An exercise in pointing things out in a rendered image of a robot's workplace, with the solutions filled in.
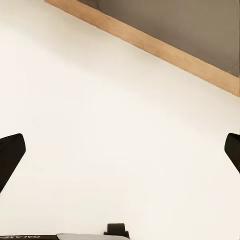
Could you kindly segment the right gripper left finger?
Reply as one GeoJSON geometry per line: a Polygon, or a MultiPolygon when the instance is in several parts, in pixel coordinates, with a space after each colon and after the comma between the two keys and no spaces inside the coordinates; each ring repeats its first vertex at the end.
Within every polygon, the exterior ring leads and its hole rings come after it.
{"type": "Polygon", "coordinates": [[[0,193],[26,152],[22,133],[0,138],[0,193]]]}

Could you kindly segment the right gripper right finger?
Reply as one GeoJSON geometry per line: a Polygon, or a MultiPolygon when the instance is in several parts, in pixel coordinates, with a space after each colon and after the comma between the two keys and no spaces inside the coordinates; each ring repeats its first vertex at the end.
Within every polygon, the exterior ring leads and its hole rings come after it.
{"type": "Polygon", "coordinates": [[[229,133],[224,150],[240,173],[240,135],[229,133]]]}

